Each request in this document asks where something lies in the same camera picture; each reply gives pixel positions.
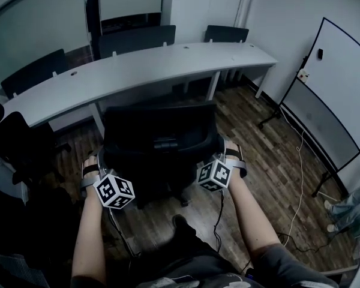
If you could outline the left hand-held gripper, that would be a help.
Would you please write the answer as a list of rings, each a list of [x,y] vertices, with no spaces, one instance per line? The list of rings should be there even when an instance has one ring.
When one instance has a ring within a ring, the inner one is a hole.
[[[102,206],[121,210],[135,199],[133,185],[109,168],[103,152],[92,152],[88,158],[95,157],[96,163],[84,167],[82,164],[80,192],[84,196],[88,187],[93,187]]]

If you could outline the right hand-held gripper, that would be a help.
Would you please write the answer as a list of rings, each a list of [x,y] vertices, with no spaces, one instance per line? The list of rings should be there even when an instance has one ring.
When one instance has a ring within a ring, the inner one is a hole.
[[[220,138],[222,149],[197,170],[196,184],[210,192],[222,191],[229,186],[232,172],[238,169],[240,177],[247,175],[247,165],[242,155],[241,147],[227,147],[227,140]]]

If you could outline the person's right hand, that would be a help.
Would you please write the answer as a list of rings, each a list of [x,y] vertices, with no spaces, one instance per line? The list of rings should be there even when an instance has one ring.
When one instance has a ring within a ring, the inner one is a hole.
[[[231,140],[225,141],[225,157],[228,160],[243,161],[241,147]]]

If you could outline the person's left hand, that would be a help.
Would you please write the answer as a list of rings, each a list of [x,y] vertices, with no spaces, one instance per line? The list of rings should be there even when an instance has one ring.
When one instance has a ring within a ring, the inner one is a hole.
[[[97,156],[89,156],[83,162],[82,169],[82,179],[88,179],[97,176],[99,174]]]

